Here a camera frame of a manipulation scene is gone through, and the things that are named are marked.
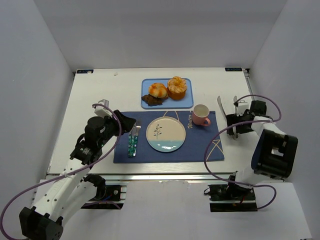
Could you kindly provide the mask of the metal serving tongs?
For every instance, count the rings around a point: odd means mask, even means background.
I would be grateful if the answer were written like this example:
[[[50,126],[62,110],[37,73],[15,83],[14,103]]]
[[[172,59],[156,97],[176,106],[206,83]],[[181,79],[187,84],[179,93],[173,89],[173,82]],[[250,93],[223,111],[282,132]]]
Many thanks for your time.
[[[220,95],[217,97],[217,103],[218,103],[218,106],[219,106],[221,112],[223,113],[223,116],[224,116],[225,120],[227,121],[227,114],[226,114],[226,112],[225,112],[225,110],[224,110],[224,108],[223,108],[222,101],[221,101],[221,96],[220,96]],[[233,131],[232,138],[233,138],[234,140],[237,140],[238,137],[239,137],[239,135],[238,135],[238,133],[237,133],[237,129],[236,129],[235,126],[232,128],[232,131]]]

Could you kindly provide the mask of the sugared orange muffin bread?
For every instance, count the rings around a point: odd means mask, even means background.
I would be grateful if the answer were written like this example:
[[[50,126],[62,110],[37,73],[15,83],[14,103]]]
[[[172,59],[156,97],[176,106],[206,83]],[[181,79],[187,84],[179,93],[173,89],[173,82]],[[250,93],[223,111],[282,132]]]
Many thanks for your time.
[[[174,76],[167,82],[168,95],[175,101],[182,100],[186,95],[187,89],[186,80],[179,76]]]

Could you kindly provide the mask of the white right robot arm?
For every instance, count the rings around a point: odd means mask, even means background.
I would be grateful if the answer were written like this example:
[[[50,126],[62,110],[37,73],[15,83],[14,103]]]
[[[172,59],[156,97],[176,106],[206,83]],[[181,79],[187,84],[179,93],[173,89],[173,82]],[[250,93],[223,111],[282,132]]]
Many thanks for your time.
[[[273,119],[267,115],[264,101],[254,100],[250,104],[244,100],[234,100],[235,113],[225,116],[227,125],[237,123],[227,130],[227,134],[237,139],[240,134],[255,132],[259,140],[251,158],[250,166],[229,177],[230,192],[247,192],[254,185],[270,178],[285,179],[292,172],[298,147],[298,138],[281,131]]]

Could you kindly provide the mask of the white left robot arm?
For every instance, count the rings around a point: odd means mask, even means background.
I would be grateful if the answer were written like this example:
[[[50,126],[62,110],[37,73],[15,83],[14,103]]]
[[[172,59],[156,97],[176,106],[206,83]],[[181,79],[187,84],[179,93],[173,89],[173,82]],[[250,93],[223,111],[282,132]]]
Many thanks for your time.
[[[50,189],[32,207],[19,214],[22,234],[31,240],[58,240],[70,218],[87,201],[101,198],[105,180],[91,174],[93,164],[102,155],[102,148],[112,137],[120,137],[135,126],[136,119],[119,110],[87,121],[63,172]]]

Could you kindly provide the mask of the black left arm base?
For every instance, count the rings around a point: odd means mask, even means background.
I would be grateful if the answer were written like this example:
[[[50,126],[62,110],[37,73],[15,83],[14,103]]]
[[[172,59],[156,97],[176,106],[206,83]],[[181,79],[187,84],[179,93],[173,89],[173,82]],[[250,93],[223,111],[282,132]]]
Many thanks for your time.
[[[124,205],[126,193],[126,185],[107,184],[104,190],[81,208],[87,210],[120,210]]]

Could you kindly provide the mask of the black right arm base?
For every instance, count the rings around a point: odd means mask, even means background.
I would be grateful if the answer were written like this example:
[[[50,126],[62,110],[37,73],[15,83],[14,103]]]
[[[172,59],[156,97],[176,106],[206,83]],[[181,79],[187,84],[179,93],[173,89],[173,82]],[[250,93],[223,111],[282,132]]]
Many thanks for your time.
[[[257,212],[256,195],[253,189],[230,192],[227,184],[211,184],[203,191],[209,197],[212,213]]]

